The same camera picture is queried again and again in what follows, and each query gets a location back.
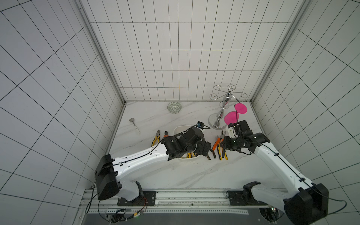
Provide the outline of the yellow black combination pliers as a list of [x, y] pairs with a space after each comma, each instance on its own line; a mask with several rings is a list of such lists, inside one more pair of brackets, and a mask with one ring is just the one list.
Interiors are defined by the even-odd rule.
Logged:
[[223, 159], [228, 160], [226, 152], [217, 151], [217, 153], [219, 156], [219, 160], [223, 160]]

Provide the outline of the white plastic storage box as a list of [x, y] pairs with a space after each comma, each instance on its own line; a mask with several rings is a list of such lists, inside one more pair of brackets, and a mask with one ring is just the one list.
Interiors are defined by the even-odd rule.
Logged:
[[187, 158], [188, 153], [184, 151], [184, 148], [185, 145], [190, 142], [190, 139], [195, 136], [203, 137], [202, 131], [198, 129], [195, 125], [175, 135], [178, 144], [180, 145], [180, 149], [176, 152], [177, 158], [190, 159]]

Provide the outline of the black orange long-nose pliers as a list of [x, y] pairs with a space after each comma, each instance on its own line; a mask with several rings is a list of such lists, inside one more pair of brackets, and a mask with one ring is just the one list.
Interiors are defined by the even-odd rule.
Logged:
[[211, 158], [211, 155], [213, 156], [214, 159], [216, 159], [216, 154], [215, 154], [215, 152], [213, 150], [209, 151], [210, 158]]

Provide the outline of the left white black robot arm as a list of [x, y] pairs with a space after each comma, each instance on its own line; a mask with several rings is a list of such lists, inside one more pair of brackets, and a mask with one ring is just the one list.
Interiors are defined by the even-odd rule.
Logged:
[[208, 156], [212, 144], [205, 140], [201, 130], [189, 129], [185, 133], [164, 137], [158, 144], [146, 150], [125, 157], [103, 156], [95, 170], [97, 199], [104, 201], [114, 196], [131, 202], [143, 197], [143, 190], [137, 181], [126, 177], [154, 164], [181, 158], [187, 153]]

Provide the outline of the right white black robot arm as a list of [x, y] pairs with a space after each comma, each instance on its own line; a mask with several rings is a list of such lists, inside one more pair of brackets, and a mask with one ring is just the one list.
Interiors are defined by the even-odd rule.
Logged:
[[247, 204], [263, 202], [283, 211], [295, 225], [310, 225], [328, 215], [329, 191], [315, 184], [292, 166], [262, 133], [225, 136], [220, 146], [229, 151], [248, 149], [260, 158], [284, 184], [287, 192], [266, 187], [258, 181], [244, 185], [242, 198]]

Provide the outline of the yellow black pliers in box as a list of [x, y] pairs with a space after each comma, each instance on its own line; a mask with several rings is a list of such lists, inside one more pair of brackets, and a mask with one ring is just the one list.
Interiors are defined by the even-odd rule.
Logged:
[[187, 154], [187, 158], [195, 158], [195, 157], [196, 155], [193, 152]]

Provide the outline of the chrome glass holder stand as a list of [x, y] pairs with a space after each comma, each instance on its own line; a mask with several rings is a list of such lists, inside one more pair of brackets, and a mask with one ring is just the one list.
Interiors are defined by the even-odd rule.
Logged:
[[209, 95], [209, 99], [216, 101], [221, 100], [219, 103], [220, 111], [218, 113], [210, 115], [208, 118], [208, 123], [211, 128], [216, 130], [224, 129], [227, 124], [224, 121], [225, 110], [229, 108], [230, 102], [232, 99], [240, 103], [240, 100], [235, 96], [235, 94], [240, 94], [240, 98], [247, 99], [248, 94], [243, 91], [235, 91], [236, 86], [233, 84], [227, 85], [225, 88], [220, 85], [214, 85], [212, 94]]

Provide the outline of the pink wine glass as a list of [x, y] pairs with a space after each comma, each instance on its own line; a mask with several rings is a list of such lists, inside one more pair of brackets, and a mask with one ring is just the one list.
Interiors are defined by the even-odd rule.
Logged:
[[248, 109], [243, 103], [237, 103], [234, 105], [235, 111], [229, 112], [224, 117], [226, 125], [235, 124], [239, 121], [240, 115], [246, 114]]

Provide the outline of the small metal spoon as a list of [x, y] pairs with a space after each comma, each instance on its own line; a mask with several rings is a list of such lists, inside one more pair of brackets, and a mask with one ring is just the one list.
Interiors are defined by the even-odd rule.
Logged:
[[133, 124], [133, 126], [135, 127], [137, 133], [138, 133], [138, 134], [141, 134], [139, 128], [138, 128], [137, 125], [135, 124], [135, 119], [134, 119], [134, 118], [130, 118], [129, 121]]

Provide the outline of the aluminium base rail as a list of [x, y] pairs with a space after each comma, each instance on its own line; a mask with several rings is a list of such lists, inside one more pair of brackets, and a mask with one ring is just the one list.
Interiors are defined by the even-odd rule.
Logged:
[[110, 215], [134, 213], [248, 213], [251, 208], [276, 212], [274, 204], [246, 203], [241, 189], [145, 189], [144, 196], [127, 201], [114, 196], [98, 200], [95, 189], [85, 190], [79, 206], [83, 214]]

